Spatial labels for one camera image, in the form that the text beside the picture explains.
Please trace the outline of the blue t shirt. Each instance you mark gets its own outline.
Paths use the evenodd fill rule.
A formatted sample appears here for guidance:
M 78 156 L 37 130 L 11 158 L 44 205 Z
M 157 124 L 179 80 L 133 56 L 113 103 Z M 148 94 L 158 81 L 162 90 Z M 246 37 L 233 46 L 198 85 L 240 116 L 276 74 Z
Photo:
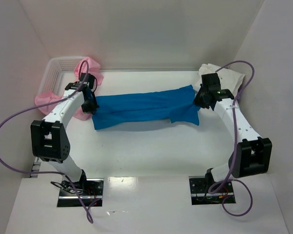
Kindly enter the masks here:
M 192 85 L 159 92 L 99 96 L 99 109 L 92 116 L 94 129 L 102 130 L 125 122 L 162 119 L 198 126 L 200 107 L 193 103 L 194 98 Z

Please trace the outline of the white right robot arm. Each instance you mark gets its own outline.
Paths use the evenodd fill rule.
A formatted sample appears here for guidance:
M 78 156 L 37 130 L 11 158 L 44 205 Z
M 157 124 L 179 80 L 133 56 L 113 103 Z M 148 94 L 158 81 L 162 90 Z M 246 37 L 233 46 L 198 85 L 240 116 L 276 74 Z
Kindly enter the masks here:
M 201 108 L 211 108 L 223 121 L 234 140 L 227 163 L 208 170 L 213 182 L 264 174 L 268 171 L 272 142 L 262 138 L 242 114 L 229 89 L 222 89 L 217 73 L 202 75 L 202 84 L 194 99 Z

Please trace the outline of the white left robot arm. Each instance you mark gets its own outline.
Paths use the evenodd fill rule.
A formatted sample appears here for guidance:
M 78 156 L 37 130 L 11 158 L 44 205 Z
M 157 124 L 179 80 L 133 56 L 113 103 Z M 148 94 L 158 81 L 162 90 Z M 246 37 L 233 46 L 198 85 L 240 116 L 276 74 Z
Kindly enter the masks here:
M 69 83 L 61 102 L 43 120 L 35 120 L 30 126 L 33 154 L 62 174 L 60 188 L 72 193 L 73 188 L 69 183 L 72 181 L 79 194 L 83 194 L 88 185 L 85 172 L 70 156 L 71 145 L 66 128 L 78 108 L 90 115 L 99 108 L 92 91 L 97 86 L 97 79 L 88 75 L 87 80 L 83 81 L 85 76 L 85 73 L 81 73 L 79 81 Z

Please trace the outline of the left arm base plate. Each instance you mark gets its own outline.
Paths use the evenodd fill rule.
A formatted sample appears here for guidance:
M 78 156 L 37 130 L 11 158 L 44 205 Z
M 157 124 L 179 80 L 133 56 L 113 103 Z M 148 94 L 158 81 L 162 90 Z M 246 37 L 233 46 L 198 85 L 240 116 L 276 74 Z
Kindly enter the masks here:
M 82 206 L 73 187 L 68 181 L 63 180 L 61 183 L 51 181 L 51 184 L 60 189 L 57 207 L 66 208 Z M 88 207 L 91 203 L 93 203 L 92 206 L 94 207 L 102 206 L 104 189 L 103 178 L 87 179 L 86 188 L 82 190 L 81 187 L 76 186 L 76 189 L 85 206 Z

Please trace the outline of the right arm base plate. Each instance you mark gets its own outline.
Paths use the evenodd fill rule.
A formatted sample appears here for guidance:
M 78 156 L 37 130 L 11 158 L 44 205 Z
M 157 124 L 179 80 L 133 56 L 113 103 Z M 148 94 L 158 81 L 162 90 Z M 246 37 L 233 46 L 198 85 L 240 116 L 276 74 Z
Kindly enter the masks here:
M 208 193 L 204 176 L 189 177 L 189 186 L 192 205 L 222 204 L 224 199 L 226 199 L 225 204 L 236 203 L 233 186 L 230 182 L 227 182 L 219 193 L 213 195 Z

